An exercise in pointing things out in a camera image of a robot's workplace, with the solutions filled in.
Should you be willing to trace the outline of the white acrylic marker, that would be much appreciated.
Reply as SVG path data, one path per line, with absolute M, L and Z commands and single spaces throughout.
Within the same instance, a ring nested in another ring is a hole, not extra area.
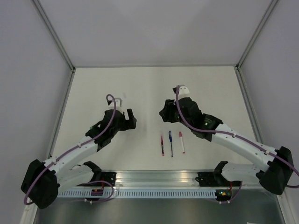
M 182 153 L 185 154 L 185 146 L 184 146 L 183 138 L 180 138 L 180 143 L 181 143 L 181 147 L 182 147 Z

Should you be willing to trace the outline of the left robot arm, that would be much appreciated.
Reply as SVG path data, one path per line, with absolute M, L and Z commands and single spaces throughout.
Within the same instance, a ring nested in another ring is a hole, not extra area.
M 85 183 L 98 185 L 102 175 L 96 164 L 87 161 L 78 169 L 74 166 L 110 144 L 119 131 L 134 130 L 137 120 L 132 109 L 127 109 L 127 113 L 128 118 L 118 110 L 106 110 L 103 119 L 93 125 L 74 147 L 58 157 L 45 161 L 33 160 L 21 184 L 25 194 L 24 204 L 34 203 L 44 209 L 67 189 Z

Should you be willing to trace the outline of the blue ballpoint pen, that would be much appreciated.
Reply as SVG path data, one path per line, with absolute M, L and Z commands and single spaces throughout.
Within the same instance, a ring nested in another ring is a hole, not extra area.
M 168 136 L 169 136 L 170 147 L 171 147 L 171 158 L 173 158 L 174 155 L 173 155 L 173 146 L 172 146 L 172 134 L 171 134 L 171 130 L 168 131 Z

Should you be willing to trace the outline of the red pink pen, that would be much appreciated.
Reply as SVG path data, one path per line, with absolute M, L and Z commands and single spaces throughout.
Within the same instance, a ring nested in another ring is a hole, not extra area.
M 160 135 L 160 140 L 161 140 L 162 156 L 165 156 L 165 153 L 164 153 L 164 140 L 163 140 L 163 136 L 162 135 Z

